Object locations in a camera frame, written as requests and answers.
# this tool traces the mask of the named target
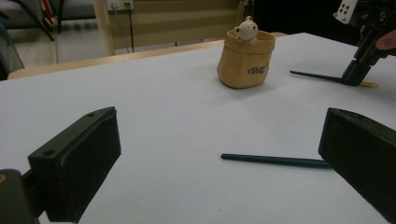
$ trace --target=plush bear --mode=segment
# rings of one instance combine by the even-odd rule
[[[259,27],[250,16],[248,16],[244,22],[233,30],[235,31],[236,38],[239,42],[246,40],[249,41],[250,45],[257,42],[256,35],[259,32]]]

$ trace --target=black plastic part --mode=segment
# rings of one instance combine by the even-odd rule
[[[396,132],[363,115],[329,108],[319,154],[388,222],[396,223]]]
[[[0,170],[0,223],[38,223],[17,170]]]
[[[52,222],[78,223],[120,156],[116,109],[91,112],[28,159]]]

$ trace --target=table surface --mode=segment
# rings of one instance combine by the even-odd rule
[[[83,115],[118,110],[122,154],[80,223],[387,223],[333,170],[223,161],[221,153],[320,159],[329,107],[396,128],[395,58],[367,76],[376,89],[297,77],[340,77],[356,47],[308,34],[276,39],[263,85],[230,89],[222,46],[0,82],[0,169]],[[45,215],[42,223],[48,223]]]

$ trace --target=wooden furniture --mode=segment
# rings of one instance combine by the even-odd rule
[[[283,33],[271,33],[275,37],[283,36]],[[53,72],[59,72],[63,70],[75,69],[80,67],[88,67],[88,66],[95,66],[105,63],[119,63],[119,62],[128,62],[135,59],[142,59],[147,57],[154,57],[160,56],[164,54],[171,54],[171,53],[178,53],[187,50],[194,50],[194,49],[207,49],[207,48],[214,48],[218,46],[222,46],[224,44],[224,40],[217,40],[217,41],[210,41],[204,42],[200,44],[191,44],[185,46],[179,46],[174,48],[167,48],[167,49],[155,49],[155,50],[147,50],[137,53],[130,53],[130,54],[121,54],[115,56],[108,56],[104,58],[98,59],[90,59],[84,60],[79,62],[71,62],[71,63],[59,63],[59,64],[52,64],[47,66],[41,67],[34,67],[34,68],[25,68],[21,70],[17,70],[9,74],[8,79],[16,79],[21,77],[31,77],[37,75],[44,75]]]
[[[240,23],[244,3],[245,0],[135,0],[131,15],[134,46],[223,39],[228,30]],[[130,48],[127,11],[116,15],[108,10],[106,0],[94,0],[94,8],[107,55],[114,55],[115,49]]]

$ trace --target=floor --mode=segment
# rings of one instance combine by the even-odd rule
[[[8,30],[8,32],[25,68],[106,56],[96,20],[63,21],[61,33],[51,33],[55,41],[50,41],[41,29]],[[200,41],[177,43],[177,45],[193,44]],[[140,47],[135,48],[134,51],[172,48],[175,44]],[[124,53],[128,53],[128,50],[118,49],[116,51],[116,54]]]

